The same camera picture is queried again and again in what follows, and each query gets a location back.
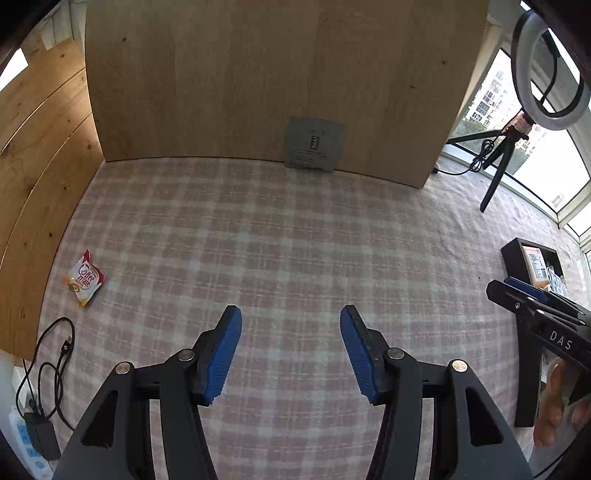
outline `white ring lamp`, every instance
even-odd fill
[[[548,25],[531,10],[519,19],[511,44],[513,83],[523,110],[534,122],[547,130],[564,130],[583,116],[591,99],[591,91],[581,77],[573,101],[556,113],[549,113],[534,97],[530,86],[531,62],[535,47],[546,30]]]

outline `checkered cloth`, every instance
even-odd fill
[[[353,376],[339,312],[419,361],[465,359],[512,423],[515,317],[485,288],[506,276],[501,247],[519,236],[558,250],[573,299],[586,303],[575,242],[488,181],[438,175],[422,190],[336,171],[252,160],[166,158],[103,164],[61,241],[40,332],[66,315],[76,347],[64,414],[77,422],[116,363],[159,363],[192,346],[227,304],[242,338],[223,394],[201,408],[220,479],[364,478],[383,407]],[[89,248],[106,283],[84,309],[63,277]],[[56,361],[66,325],[40,349]],[[51,375],[42,383],[50,403]],[[154,461],[166,478],[156,406]],[[55,419],[61,447],[70,432]],[[417,478],[427,478],[433,404],[425,402]],[[531,431],[517,432],[524,449]]]

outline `silver screw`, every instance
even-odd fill
[[[388,356],[392,360],[400,360],[404,357],[404,352],[400,348],[389,348],[388,349]]]
[[[183,361],[183,362],[188,362],[194,356],[195,356],[195,353],[193,353],[193,351],[190,348],[186,348],[184,350],[181,350],[178,353],[178,359],[181,360],[181,361]]]
[[[121,362],[115,367],[115,372],[119,375],[125,375],[131,370],[131,364],[129,362]]]
[[[468,370],[468,364],[464,360],[454,360],[452,362],[452,368],[456,372],[465,372]]]

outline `black tripod stand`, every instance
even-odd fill
[[[530,133],[533,126],[534,121],[525,112],[520,111],[502,130],[489,130],[477,134],[464,135],[463,137],[450,138],[446,142],[446,145],[456,145],[469,140],[484,140],[485,138],[497,139],[498,137],[505,137],[502,142],[492,151],[488,158],[482,159],[483,162],[481,169],[485,169],[490,167],[497,158],[503,155],[501,161],[499,162],[499,166],[496,168],[495,176],[493,177],[492,182],[489,185],[482,202],[480,203],[480,211],[482,213],[484,213],[486,210],[486,206],[491,201],[496,188],[501,182],[501,178],[503,177],[505,170],[507,170],[507,167],[509,166],[511,156],[515,151],[515,144],[519,140],[529,140],[527,134]]]

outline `coffee mate packet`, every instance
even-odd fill
[[[105,281],[105,276],[90,261],[90,252],[86,250],[82,258],[72,267],[64,282],[72,287],[78,297],[78,306],[83,307]]]

